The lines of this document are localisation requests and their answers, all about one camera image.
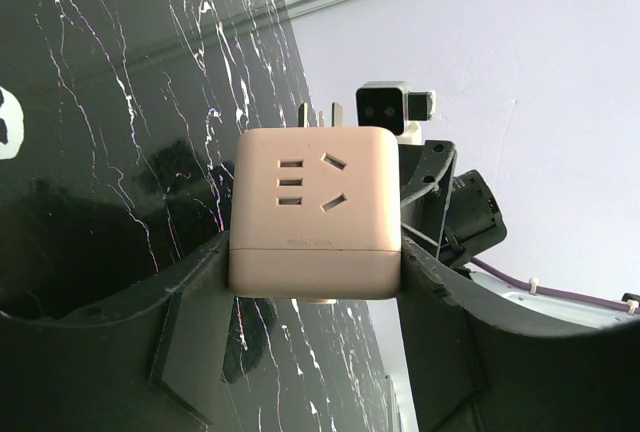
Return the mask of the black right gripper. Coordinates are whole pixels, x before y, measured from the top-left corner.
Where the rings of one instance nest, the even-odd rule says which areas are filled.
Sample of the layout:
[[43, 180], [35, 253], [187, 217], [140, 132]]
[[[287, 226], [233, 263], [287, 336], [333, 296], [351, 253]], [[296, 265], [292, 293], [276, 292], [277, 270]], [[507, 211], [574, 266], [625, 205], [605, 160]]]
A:
[[454, 143], [427, 140], [398, 149], [401, 225], [412, 240], [452, 269], [505, 240], [502, 211], [482, 175], [455, 173]]

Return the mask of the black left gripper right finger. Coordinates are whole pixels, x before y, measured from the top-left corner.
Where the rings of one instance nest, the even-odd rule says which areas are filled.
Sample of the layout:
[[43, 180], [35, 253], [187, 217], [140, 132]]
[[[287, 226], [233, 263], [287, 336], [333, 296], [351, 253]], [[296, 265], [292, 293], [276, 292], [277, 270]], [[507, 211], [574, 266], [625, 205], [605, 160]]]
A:
[[422, 431], [635, 431], [639, 324], [516, 305], [402, 241], [397, 298]]

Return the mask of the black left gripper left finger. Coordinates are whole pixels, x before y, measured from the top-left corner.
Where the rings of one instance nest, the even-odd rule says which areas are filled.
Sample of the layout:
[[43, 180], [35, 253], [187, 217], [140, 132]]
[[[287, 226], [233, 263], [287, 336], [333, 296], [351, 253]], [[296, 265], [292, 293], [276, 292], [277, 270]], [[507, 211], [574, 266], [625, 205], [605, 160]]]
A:
[[1, 318], [5, 431], [209, 431], [233, 297], [227, 233], [62, 319]]

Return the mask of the white pink socket adapter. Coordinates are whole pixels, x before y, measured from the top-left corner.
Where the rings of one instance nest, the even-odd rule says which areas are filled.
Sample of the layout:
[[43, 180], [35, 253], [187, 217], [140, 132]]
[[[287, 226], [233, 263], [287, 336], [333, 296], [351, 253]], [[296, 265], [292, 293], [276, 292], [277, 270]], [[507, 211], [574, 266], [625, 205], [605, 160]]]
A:
[[240, 297], [386, 300], [401, 282], [399, 150], [382, 127], [242, 134], [229, 227]]

